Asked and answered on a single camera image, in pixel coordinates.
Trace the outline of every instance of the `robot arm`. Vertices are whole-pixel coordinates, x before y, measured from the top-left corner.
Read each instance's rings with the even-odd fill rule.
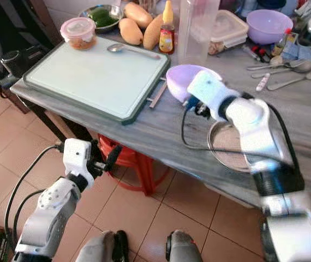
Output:
[[[235,126],[242,151],[280,159],[245,155],[266,217],[261,238],[267,261],[311,261],[311,199],[285,140],[272,128],[266,102],[242,98],[207,71],[197,74],[188,92],[210,109],[215,120]]]
[[[117,146],[106,163],[101,163],[92,157],[94,149],[90,142],[65,141],[63,162],[66,177],[58,179],[40,195],[37,208],[23,227],[13,261],[51,261],[81,193],[85,188],[91,188],[94,179],[103,171],[110,170],[121,151]]]

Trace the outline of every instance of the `pink lid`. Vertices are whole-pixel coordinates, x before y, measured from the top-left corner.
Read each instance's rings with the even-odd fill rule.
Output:
[[[87,17],[75,17],[62,24],[60,32],[63,38],[89,37],[95,30],[95,22]]]

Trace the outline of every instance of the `purple bowl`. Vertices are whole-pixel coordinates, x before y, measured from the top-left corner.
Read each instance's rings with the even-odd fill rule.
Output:
[[[196,74],[202,70],[208,70],[216,76],[217,79],[222,80],[221,76],[215,71],[199,65],[181,64],[171,67],[166,72],[166,83],[172,96],[181,103],[185,102],[190,97],[190,93],[187,92],[187,87]]]
[[[278,11],[255,10],[248,14],[248,37],[261,45],[273,44],[282,39],[286,29],[292,28],[290,18]]]

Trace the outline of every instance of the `red stool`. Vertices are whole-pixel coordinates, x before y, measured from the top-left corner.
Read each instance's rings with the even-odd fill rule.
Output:
[[[99,135],[100,141],[100,150],[104,157],[106,157],[112,149],[119,145],[119,143],[103,136]],[[134,187],[128,184],[125,184],[121,181],[118,181],[110,172],[107,172],[111,177],[119,182],[119,184],[128,190],[132,191],[143,191],[145,195],[151,195],[155,192],[156,187],[164,180],[167,174],[170,171],[168,167],[164,174],[158,180],[154,181],[153,172],[152,172],[152,162],[153,159],[145,156],[144,154],[140,154],[130,148],[122,146],[122,151],[119,154],[116,164],[126,166],[129,168],[133,168],[136,171],[136,174],[139,178],[140,187]]]

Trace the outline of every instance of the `cutting board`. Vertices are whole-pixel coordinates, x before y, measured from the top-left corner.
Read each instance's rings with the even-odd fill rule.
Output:
[[[115,43],[98,38],[97,45],[84,51],[63,43],[28,71],[24,82],[122,124],[131,123],[169,67],[170,59],[163,54],[158,54],[160,59],[152,59],[127,50],[109,52],[107,47]]]

